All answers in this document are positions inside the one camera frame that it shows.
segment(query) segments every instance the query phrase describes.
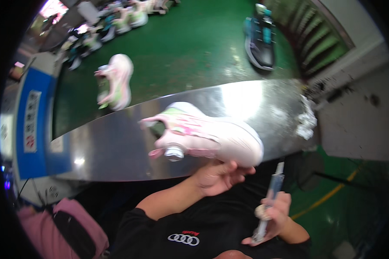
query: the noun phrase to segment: cable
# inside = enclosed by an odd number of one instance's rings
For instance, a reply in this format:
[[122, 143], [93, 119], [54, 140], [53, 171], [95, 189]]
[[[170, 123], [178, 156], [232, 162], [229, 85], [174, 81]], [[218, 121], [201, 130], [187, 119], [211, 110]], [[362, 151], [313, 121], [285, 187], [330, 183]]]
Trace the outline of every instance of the cable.
[[38, 189], [36, 188], [36, 183], [35, 183], [35, 180], [34, 180], [34, 179], [32, 179], [32, 183], [33, 183], [33, 188], [35, 189], [35, 192], [36, 192], [36, 194], [37, 194], [39, 200], [41, 201], [42, 205], [43, 205], [43, 206], [46, 206], [46, 203], [45, 203], [45, 201], [43, 200], [42, 195], [40, 195], [40, 192], [38, 192]]
[[17, 194], [17, 199], [19, 199], [19, 198], [20, 198], [21, 191], [23, 190], [24, 186], [27, 184], [27, 181], [28, 181], [29, 179], [30, 179], [30, 178], [27, 178], [26, 182], [24, 182], [24, 184], [23, 184], [22, 188], [20, 189], [20, 192], [19, 192], [19, 194]]

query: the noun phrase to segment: forearm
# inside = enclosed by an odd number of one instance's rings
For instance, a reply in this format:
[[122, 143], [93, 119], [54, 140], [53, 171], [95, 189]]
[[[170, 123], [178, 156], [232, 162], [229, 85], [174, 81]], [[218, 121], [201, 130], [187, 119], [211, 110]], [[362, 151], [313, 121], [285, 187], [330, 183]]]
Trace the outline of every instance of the forearm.
[[180, 213], [204, 197], [194, 180], [189, 177], [176, 186], [151, 194], [136, 208], [144, 210], [153, 220]]
[[288, 244], [299, 244], [310, 238], [307, 231], [290, 217], [278, 236]]

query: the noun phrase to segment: audi logo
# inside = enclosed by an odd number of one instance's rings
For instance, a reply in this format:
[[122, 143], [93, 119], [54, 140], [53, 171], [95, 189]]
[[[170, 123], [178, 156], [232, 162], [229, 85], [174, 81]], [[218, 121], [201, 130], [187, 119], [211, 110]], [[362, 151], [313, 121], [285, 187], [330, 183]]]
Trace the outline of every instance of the audi logo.
[[167, 238], [170, 241], [176, 241], [179, 243], [195, 246], [200, 243], [200, 240], [197, 237], [192, 237], [189, 235], [183, 235], [183, 234], [172, 234], [168, 236]]

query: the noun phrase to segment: yellow line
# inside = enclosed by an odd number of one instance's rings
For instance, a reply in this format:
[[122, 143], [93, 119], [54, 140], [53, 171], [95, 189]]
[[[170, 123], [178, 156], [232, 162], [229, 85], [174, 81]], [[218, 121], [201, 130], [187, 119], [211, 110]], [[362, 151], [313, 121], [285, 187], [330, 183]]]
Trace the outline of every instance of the yellow line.
[[[352, 181], [354, 179], [354, 177], [356, 176], [356, 174], [360, 171], [360, 168], [362, 167], [362, 165], [364, 164], [361, 163], [357, 168], [356, 170], [353, 171], [353, 173], [351, 175], [349, 175], [349, 177], [347, 178], [348, 181]], [[313, 205], [311, 205], [308, 209], [306, 210], [303, 210], [299, 213], [297, 213], [296, 215], [293, 215], [291, 218], [293, 220], [301, 217], [302, 215], [306, 214], [307, 212], [311, 211], [312, 209], [320, 206], [323, 202], [325, 202], [326, 200], [330, 199], [334, 194], [336, 194], [340, 189], [342, 189], [345, 185], [344, 184], [339, 184], [337, 185], [333, 190], [331, 190], [328, 194], [324, 195], [321, 199], [319, 199], [318, 201], [316, 201]]]

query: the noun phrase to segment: syringe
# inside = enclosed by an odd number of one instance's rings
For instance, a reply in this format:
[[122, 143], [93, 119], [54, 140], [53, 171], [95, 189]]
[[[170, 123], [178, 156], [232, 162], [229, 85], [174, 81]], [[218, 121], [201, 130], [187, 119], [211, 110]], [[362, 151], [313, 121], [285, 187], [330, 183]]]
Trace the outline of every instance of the syringe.
[[[274, 206], [277, 193], [281, 190], [282, 182], [284, 181], [284, 162], [278, 163], [277, 170], [271, 176], [270, 186], [268, 188], [267, 196], [268, 204], [265, 205], [265, 209]], [[268, 220], [260, 220], [258, 227], [254, 230], [252, 241], [259, 243], [264, 240], [266, 234]]]

